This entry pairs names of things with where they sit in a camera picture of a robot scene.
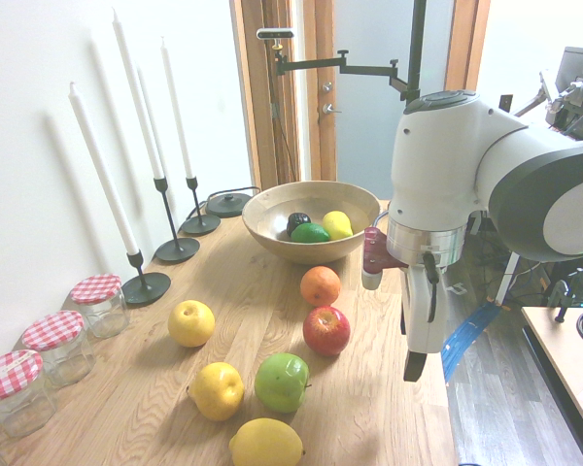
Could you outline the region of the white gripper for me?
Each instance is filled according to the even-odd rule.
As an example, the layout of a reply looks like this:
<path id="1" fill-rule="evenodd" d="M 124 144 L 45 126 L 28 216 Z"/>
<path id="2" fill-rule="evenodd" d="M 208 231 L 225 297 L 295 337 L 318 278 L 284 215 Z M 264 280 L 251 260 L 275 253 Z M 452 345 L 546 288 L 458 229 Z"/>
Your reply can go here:
<path id="1" fill-rule="evenodd" d="M 427 353 L 441 352 L 446 339 L 449 298 L 441 273 L 433 292 L 423 266 L 413 266 L 404 272 L 402 307 L 405 336 L 410 351 L 406 354 L 403 379 L 417 382 L 422 376 Z"/>

